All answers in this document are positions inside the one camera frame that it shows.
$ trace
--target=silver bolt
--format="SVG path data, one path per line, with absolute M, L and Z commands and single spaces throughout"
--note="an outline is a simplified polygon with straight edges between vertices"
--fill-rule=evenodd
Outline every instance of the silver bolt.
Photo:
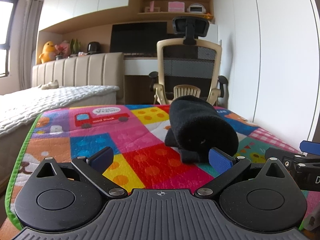
M 109 190 L 109 194 L 112 196 L 121 196 L 124 194 L 124 190 L 122 188 L 112 188 Z
M 200 196 L 209 196 L 213 193 L 212 189 L 207 188 L 207 187 L 202 187 L 202 188 L 198 189 L 197 192 Z

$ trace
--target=black cloth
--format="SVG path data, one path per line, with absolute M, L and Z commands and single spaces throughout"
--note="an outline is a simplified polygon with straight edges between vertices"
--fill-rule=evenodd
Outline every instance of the black cloth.
M 212 147 L 230 156 L 238 150 L 236 131 L 202 99 L 194 96 L 177 98 L 170 105 L 169 119 L 171 129 L 164 144 L 181 149 L 183 163 L 207 162 Z

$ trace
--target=window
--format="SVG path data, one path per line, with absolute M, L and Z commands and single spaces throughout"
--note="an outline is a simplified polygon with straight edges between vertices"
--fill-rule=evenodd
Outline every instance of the window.
M 0 77 L 9 74 L 10 36 L 17 2 L 18 0 L 0 0 Z

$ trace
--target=crosshair symbol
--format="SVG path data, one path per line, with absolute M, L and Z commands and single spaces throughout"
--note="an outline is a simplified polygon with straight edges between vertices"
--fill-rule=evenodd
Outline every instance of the crosshair symbol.
M 163 191 L 159 191 L 157 194 L 162 197 L 162 196 L 164 196 L 166 193 L 164 193 Z

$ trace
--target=pink gingham pattern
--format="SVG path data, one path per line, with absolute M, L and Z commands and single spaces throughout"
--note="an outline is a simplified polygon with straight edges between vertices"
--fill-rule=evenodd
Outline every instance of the pink gingham pattern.
M 258 128 L 257 130 L 253 131 L 250 135 L 250 138 L 263 141 L 265 143 L 272 144 L 280 149 L 283 149 L 285 151 L 293 152 L 293 153 L 298 153 L 299 151 L 296 150 L 295 148 L 292 148 L 290 145 L 286 144 L 283 140 L 278 139 L 268 131 Z

